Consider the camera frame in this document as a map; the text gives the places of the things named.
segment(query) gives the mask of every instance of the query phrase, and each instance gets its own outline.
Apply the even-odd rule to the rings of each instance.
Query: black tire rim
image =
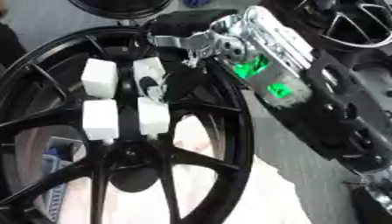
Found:
[[[120,3],[115,4],[112,1],[109,2],[108,9],[102,7],[98,0],[96,1],[86,1],[86,0],[69,0],[73,5],[79,9],[88,12],[90,14],[103,17],[103,18],[114,18],[114,19],[136,19],[136,18],[147,18],[151,15],[157,14],[160,11],[168,7],[172,0],[157,0],[154,4],[144,4],[140,7],[133,7],[134,3],[131,1],[126,2],[120,1]]]
[[[173,120],[171,131],[159,136],[157,141],[150,141],[140,135],[136,139],[121,136],[112,146],[107,146],[102,142],[88,141],[81,129],[81,102],[85,95],[72,88],[75,87],[74,83],[79,83],[80,76],[71,77],[69,73],[66,76],[57,75],[55,74],[56,68],[72,61],[72,58],[80,53],[85,53],[86,58],[98,57],[114,60],[121,67],[129,67],[132,60],[156,53],[152,47],[145,44],[144,34],[143,30],[123,27],[80,31],[40,47],[8,69],[0,80],[0,89],[2,89],[0,119],[3,121],[0,124],[0,139],[3,150],[8,152],[8,157],[3,156],[3,175],[8,177],[6,178],[8,186],[12,188],[16,185],[15,182],[18,182],[16,180],[18,177],[15,175],[10,179],[12,176],[10,173],[15,173],[17,170],[15,168],[18,165],[15,163],[17,156],[15,135],[22,130],[52,125],[69,126],[80,133],[87,148],[87,155],[81,161],[56,171],[0,201],[2,208],[0,216],[4,221],[28,223],[35,220],[38,223],[47,223],[45,221],[48,219],[33,205],[33,201],[55,186],[74,179],[90,177],[93,186],[91,189],[91,223],[101,223],[105,190],[109,182],[109,169],[116,164],[119,157],[124,156],[123,153],[127,151],[125,149],[130,146],[134,149],[143,148],[144,152],[140,150],[134,152],[141,153],[143,157],[148,158],[150,167],[157,171],[164,186],[171,223],[222,223],[231,213],[249,178],[254,153],[253,129],[247,104],[235,79],[231,79],[224,73],[224,70],[213,60],[206,61],[207,71],[213,75],[203,85],[206,85],[204,89],[210,89],[212,95],[217,96],[216,99],[220,103],[192,98],[192,95],[197,95],[195,93],[197,89],[191,92],[189,97],[186,96],[180,101],[171,101],[171,119]],[[140,47],[131,51],[134,50],[131,47],[135,47],[133,43],[136,40]],[[120,53],[122,56],[114,56],[113,52],[118,51],[122,52]],[[78,66],[73,64],[72,68],[79,69],[80,74],[83,64]],[[121,73],[121,83],[127,82],[129,78],[127,77],[126,74]],[[29,105],[34,103],[34,95],[40,93],[41,96],[47,96],[49,95],[46,93],[48,89],[52,91],[49,93],[54,91],[57,94],[54,99],[60,99],[59,103],[54,106],[53,104],[40,105],[40,112],[26,115]],[[126,94],[127,97],[132,95],[130,92],[121,90],[116,99]],[[118,103],[120,108],[122,103],[126,104],[124,107],[132,105],[132,101],[122,101],[122,99],[119,99]],[[217,126],[223,123],[221,128],[226,134],[224,160],[197,155],[172,145],[175,124],[181,117],[190,113],[196,115],[202,122],[204,121],[204,125],[210,123],[210,126]],[[207,197],[183,219],[179,218],[171,172],[172,165],[177,164],[198,165],[210,168],[218,174]]]
[[[322,9],[326,2],[334,2]],[[373,49],[392,42],[392,11],[383,0],[264,1],[286,25],[315,47],[337,52]]]

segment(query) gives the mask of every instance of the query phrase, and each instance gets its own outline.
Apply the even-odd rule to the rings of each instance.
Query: silver metal part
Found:
[[[243,17],[223,17],[211,23],[207,31],[188,38],[150,36],[150,42],[187,50],[193,56],[185,62],[190,67],[195,61],[215,56],[233,74],[237,65],[252,63],[261,56],[266,58],[268,67],[244,80],[273,107],[291,107],[306,102],[312,95],[299,77],[311,66],[312,47],[261,6],[249,7]],[[274,83],[284,84],[292,94],[277,98],[269,91]]]

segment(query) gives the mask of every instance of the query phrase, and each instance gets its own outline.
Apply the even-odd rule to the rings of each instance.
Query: black wheel rim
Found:
[[[0,118],[0,140],[2,148],[7,151],[14,151],[15,142],[13,137],[22,130],[29,128],[67,125],[73,127],[81,133],[84,144],[87,147],[87,156],[79,162],[55,172],[36,184],[26,187],[24,190],[3,199],[0,202],[0,214],[5,215],[12,223],[26,223],[30,219],[47,221],[47,218],[32,206],[33,200],[47,190],[74,179],[90,177],[92,179],[92,207],[91,223],[101,223],[102,208],[105,196],[106,185],[109,180],[108,168],[116,161],[114,152],[121,151],[130,145],[142,144],[148,151],[147,156],[153,161],[153,168],[159,173],[159,177],[164,185],[164,192],[170,208],[171,223],[222,223],[230,214],[235,204],[242,195],[242,191],[249,177],[252,163],[254,140],[252,123],[246,102],[235,81],[227,77],[224,70],[217,66],[212,60],[206,62],[208,72],[214,74],[212,81],[217,93],[225,95],[229,105],[216,105],[205,101],[181,100],[171,102],[171,116],[173,121],[177,121],[186,111],[195,111],[195,114],[210,115],[223,119],[226,123],[227,152],[225,161],[203,157],[186,150],[176,148],[172,145],[172,131],[170,134],[161,135],[158,141],[146,141],[144,138],[132,141],[124,139],[108,146],[101,142],[88,141],[81,130],[81,101],[68,89],[70,81],[67,79],[54,79],[50,75],[53,66],[59,61],[66,60],[76,53],[88,53],[96,55],[105,60],[116,60],[112,58],[110,52],[106,50],[108,46],[130,47],[130,42],[139,39],[139,45],[143,45],[144,31],[132,28],[108,27],[97,28],[88,31],[81,31],[60,38],[48,45],[40,47],[23,57],[14,64],[0,80],[3,90],[0,100],[2,110]],[[143,55],[154,53],[153,49],[146,46],[141,52]],[[138,58],[142,56],[139,52],[132,54],[128,58]],[[55,108],[23,116],[14,119],[12,108],[23,108],[18,103],[14,104],[20,97],[20,92],[26,90],[26,85],[32,83],[35,78],[44,79],[45,83],[54,88],[61,103]],[[173,191],[173,181],[171,167],[172,164],[199,165],[210,168],[219,174],[213,189],[202,203],[184,219],[179,218],[179,208],[175,192]]]
[[[123,0],[69,0],[83,11],[104,18],[136,19],[159,13],[172,0],[123,1]]]

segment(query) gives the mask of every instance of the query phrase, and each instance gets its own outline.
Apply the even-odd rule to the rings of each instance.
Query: rim lip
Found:
[[[113,18],[113,19],[136,19],[136,18],[147,18],[151,15],[157,14],[160,11],[163,11],[165,8],[167,8],[173,0],[164,0],[162,1],[161,4],[157,5],[157,7],[152,8],[152,9],[145,9],[145,10],[138,10],[138,11],[133,11],[133,12],[113,12],[113,11],[105,11],[101,10],[99,8],[87,5],[83,3],[81,0],[68,0],[70,3],[72,3],[74,6],[77,8],[99,16],[103,18]]]
[[[0,105],[7,102],[7,100],[10,98],[10,94],[8,94],[8,92],[10,92],[13,85],[17,84],[16,81],[18,80],[18,78],[20,78],[19,77],[20,75],[18,74],[22,74],[20,73],[20,70],[23,69],[25,65],[27,65],[27,63],[36,60],[37,64],[40,64],[42,61],[45,61],[46,59],[53,56],[55,53],[58,53],[66,49],[67,47],[72,47],[82,43],[83,41],[85,41],[83,37],[95,36],[95,35],[98,36],[99,34],[106,34],[106,32],[113,32],[113,33],[128,32],[130,34],[131,33],[141,34],[145,32],[145,30],[140,28],[121,27],[121,26],[93,28],[85,31],[78,31],[76,33],[67,35],[63,38],[54,40],[46,45],[42,45],[38,49],[26,54],[23,58],[15,62],[12,66],[10,66],[9,69],[7,69],[5,75],[2,78],[0,78],[0,89],[3,88],[2,91],[7,93],[0,96]],[[213,59],[210,59],[209,61],[210,63],[216,64],[216,62]],[[191,213],[189,213],[186,217],[182,219],[182,221],[186,223],[201,223],[203,221],[208,223],[222,223],[230,215],[232,210],[235,208],[235,205],[238,203],[240,197],[242,196],[242,193],[249,179],[250,169],[253,161],[253,154],[255,148],[253,125],[252,125],[252,120],[251,120],[251,116],[246,100],[242,95],[239,87],[235,85],[236,83],[235,79],[233,79],[233,81],[229,83],[228,80],[222,79],[221,73],[217,73],[217,75],[220,76],[219,79],[224,82],[222,83],[222,85],[225,85],[226,87],[230,87],[230,89],[227,89],[227,92],[231,94],[230,95],[231,100],[238,101],[237,103],[240,105],[239,106],[236,105],[236,106],[241,107],[242,109],[242,113],[239,116],[241,119],[238,120],[238,124],[240,124],[240,127],[243,127],[242,133],[240,132],[237,135],[236,133],[233,133],[232,135],[233,138],[235,138],[235,136],[241,136],[241,137],[237,137],[240,139],[237,140],[239,143],[236,145],[235,148],[238,149],[241,148],[242,151],[246,151],[246,152],[241,153],[240,158],[237,159],[238,161],[241,161],[241,162],[237,162],[237,164],[240,164],[242,166],[240,171],[237,174],[235,174],[236,180],[233,182],[228,182],[231,183],[231,186],[227,188],[227,192],[229,192],[229,195],[227,195],[226,197],[226,203],[224,203],[224,205],[216,205],[216,202],[219,201],[217,199],[214,199],[214,197],[211,197],[210,195],[212,191],[216,191],[215,188],[217,188],[216,185],[217,182],[219,181],[218,179],[215,182],[213,188],[210,190],[209,194],[204,199],[204,200],[209,199],[215,203],[210,202],[205,205],[203,204],[204,200],[201,201],[200,204]],[[7,110],[10,109],[5,108],[0,110],[0,119],[4,119],[4,111]],[[203,207],[211,207],[211,204],[214,204],[214,207],[216,209],[215,216],[209,216],[210,213],[203,213],[202,215],[200,215],[200,210],[203,210]]]

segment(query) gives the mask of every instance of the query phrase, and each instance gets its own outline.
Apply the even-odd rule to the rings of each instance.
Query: wheel spoke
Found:
[[[213,114],[219,117],[236,117],[242,110],[240,108],[231,108],[226,106],[215,105],[203,101],[177,101],[170,103],[171,110],[188,110],[194,112],[203,112]]]
[[[81,119],[81,107],[58,107],[0,124],[0,136],[14,136],[22,130],[50,125],[70,124]]]
[[[47,71],[45,71],[42,67],[40,67],[37,64],[30,64],[30,66],[36,70],[39,74],[41,74],[42,76],[44,76],[44,78],[46,80],[48,80],[53,87],[55,88],[55,90],[58,92],[61,100],[65,101],[67,100],[71,94],[69,93],[68,89],[65,87],[62,87]]]
[[[112,148],[112,145],[104,144],[102,142],[90,142],[88,145],[88,151],[90,151],[90,153],[87,154],[87,159],[89,159],[92,165],[90,205],[90,223],[92,224],[102,223],[110,167],[106,162],[106,157]]]
[[[201,155],[189,150],[173,146],[171,148],[171,162],[175,165],[197,165],[210,168],[219,174],[235,173],[239,170],[236,165],[228,164],[219,159]]]
[[[164,188],[164,196],[166,197],[167,206],[169,207],[170,211],[171,224],[179,224],[181,218],[179,216],[179,203],[176,194],[176,187],[174,185],[172,165],[168,161],[163,162],[159,172],[162,181],[162,187]]]
[[[17,192],[7,199],[0,201],[0,206],[19,205],[22,203],[29,203],[37,198],[42,193],[48,190],[65,184],[71,180],[79,179],[88,174],[88,166],[86,160],[82,159],[74,164],[64,167],[43,177],[36,184],[26,187],[24,190]]]

